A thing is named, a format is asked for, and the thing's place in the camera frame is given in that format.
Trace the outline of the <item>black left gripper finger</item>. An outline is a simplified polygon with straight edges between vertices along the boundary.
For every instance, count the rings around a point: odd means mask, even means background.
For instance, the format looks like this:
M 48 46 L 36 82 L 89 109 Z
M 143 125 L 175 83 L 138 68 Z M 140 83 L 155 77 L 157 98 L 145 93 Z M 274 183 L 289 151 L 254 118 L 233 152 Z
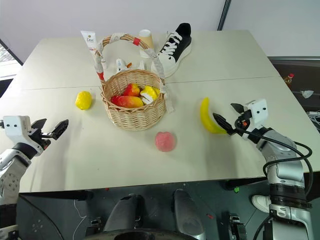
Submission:
M 57 140 L 68 128 L 69 120 L 65 119 L 59 122 L 51 132 L 51 138 Z
M 35 122 L 32 123 L 31 128 L 33 130 L 41 130 L 44 127 L 46 121 L 47 121 L 46 118 L 36 120 Z

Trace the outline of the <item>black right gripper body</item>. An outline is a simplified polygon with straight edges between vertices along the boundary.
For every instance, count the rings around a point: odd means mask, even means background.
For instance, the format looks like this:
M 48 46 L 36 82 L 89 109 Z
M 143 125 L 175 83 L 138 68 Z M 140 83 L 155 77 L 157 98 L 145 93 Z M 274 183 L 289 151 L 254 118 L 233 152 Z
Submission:
M 240 116 L 234 123 L 235 131 L 241 137 L 245 134 L 248 127 L 250 126 L 250 118 L 252 117 L 251 110 L 245 110 L 240 113 Z

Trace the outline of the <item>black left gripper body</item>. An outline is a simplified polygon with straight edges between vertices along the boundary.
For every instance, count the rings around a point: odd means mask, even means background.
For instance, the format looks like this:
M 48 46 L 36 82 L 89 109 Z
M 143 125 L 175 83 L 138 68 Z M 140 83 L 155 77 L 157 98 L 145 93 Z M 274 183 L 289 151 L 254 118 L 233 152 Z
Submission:
M 28 131 L 28 136 L 37 144 L 39 144 L 43 150 L 46 150 L 47 147 L 51 144 L 50 139 L 54 138 L 54 133 L 42 132 L 39 128 L 32 128 Z

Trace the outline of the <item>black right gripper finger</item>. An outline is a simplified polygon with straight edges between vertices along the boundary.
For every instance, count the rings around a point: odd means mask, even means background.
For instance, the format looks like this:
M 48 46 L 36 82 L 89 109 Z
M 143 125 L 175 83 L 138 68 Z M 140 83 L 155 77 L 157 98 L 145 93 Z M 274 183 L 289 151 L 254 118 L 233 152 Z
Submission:
M 239 114 L 244 114 L 244 113 L 246 112 L 244 106 L 241 105 L 241 104 L 239 104 L 239 103 L 231 103 L 230 105 L 231 105 L 231 106 L 233 107 L 233 109 L 234 109 L 237 113 L 239 113 Z
M 212 114 L 217 124 L 226 131 L 226 133 L 230 136 L 232 136 L 235 133 L 235 130 L 233 129 L 232 125 L 227 122 L 227 120 L 221 116 L 220 114 L 213 113 Z

